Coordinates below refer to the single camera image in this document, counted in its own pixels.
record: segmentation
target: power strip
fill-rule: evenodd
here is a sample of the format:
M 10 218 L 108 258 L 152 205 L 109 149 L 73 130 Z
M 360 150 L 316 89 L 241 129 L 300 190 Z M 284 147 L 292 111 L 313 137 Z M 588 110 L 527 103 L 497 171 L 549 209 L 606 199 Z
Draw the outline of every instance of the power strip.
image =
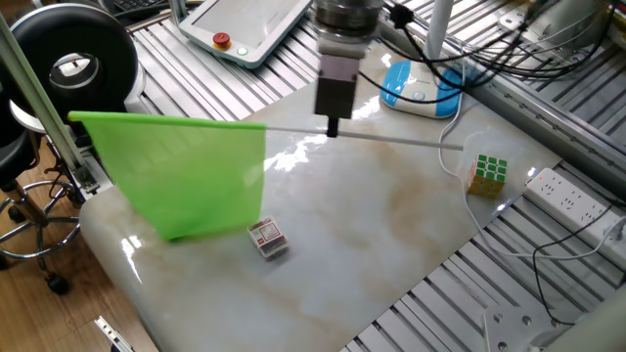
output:
M 575 232 L 594 221 L 606 206 L 574 186 L 553 169 L 543 169 L 532 179 L 523 192 L 524 196 L 539 208 L 559 221 L 562 226 Z M 612 208 L 603 217 L 581 232 L 578 237 L 591 247 L 598 246 L 604 238 L 604 230 L 618 222 L 626 214 Z M 626 238 L 609 237 L 600 248 L 600 253 L 626 269 Z

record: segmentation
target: red emergency stop button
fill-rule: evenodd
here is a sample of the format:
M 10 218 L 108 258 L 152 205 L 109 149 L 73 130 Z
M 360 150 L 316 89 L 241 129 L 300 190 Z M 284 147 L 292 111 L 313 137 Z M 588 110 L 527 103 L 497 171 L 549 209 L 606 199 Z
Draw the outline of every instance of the red emergency stop button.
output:
M 219 50 L 226 50 L 231 47 L 231 37 L 226 33 L 213 35 L 213 46 Z

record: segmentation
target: white marble table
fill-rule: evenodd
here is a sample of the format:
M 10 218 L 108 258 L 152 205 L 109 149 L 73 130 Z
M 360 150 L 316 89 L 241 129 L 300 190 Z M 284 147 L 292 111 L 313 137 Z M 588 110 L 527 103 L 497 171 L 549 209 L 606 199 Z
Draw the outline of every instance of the white marble table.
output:
M 374 49 L 363 70 L 381 81 L 395 58 Z M 323 128 L 307 86 L 248 120 Z M 477 153 L 509 161 L 502 197 L 471 198 L 481 224 L 518 198 L 529 173 L 559 158 L 472 98 L 445 152 L 468 173 Z M 361 82 L 354 119 L 341 130 L 436 141 L 449 120 L 390 110 Z M 85 239 L 136 305 L 163 351 L 338 351 L 476 234 L 458 181 L 437 150 L 350 138 L 268 132 L 262 213 L 290 251 L 265 262 L 249 236 L 167 243 L 118 189 L 89 199 Z

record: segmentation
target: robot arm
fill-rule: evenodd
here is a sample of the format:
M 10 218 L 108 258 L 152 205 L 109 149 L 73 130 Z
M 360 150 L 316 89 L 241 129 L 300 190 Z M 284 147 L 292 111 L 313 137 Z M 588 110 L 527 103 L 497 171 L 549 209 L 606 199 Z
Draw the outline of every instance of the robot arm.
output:
M 350 118 L 359 61 L 376 35 L 382 0 L 317 0 L 315 24 L 322 55 L 315 113 L 329 117 L 327 135 L 336 137 L 340 118 Z

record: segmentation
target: wooden floor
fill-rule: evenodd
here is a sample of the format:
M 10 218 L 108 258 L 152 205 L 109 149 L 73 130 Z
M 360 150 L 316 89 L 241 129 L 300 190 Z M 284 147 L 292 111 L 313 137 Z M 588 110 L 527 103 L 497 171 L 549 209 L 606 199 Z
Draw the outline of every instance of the wooden floor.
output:
M 39 166 L 18 179 L 22 185 L 56 177 L 55 173 L 43 173 L 54 165 L 54 159 L 47 146 L 42 145 L 41 152 Z M 43 205 L 48 200 L 48 191 L 40 188 L 31 194 Z M 78 216 L 78 211 L 64 198 L 52 214 Z M 7 211 L 0 214 L 0 234 L 14 227 Z M 71 227 L 71 224 L 48 227 L 44 231 L 47 244 L 64 238 Z M 16 252 L 33 251 L 34 229 L 3 246 Z M 93 323 L 99 316 L 119 330 L 135 351 L 156 351 L 134 308 L 112 285 L 81 236 L 46 261 L 51 271 L 70 282 L 70 293 L 59 297 L 51 292 L 36 261 L 12 262 L 10 270 L 0 271 L 1 352 L 110 351 L 111 345 Z

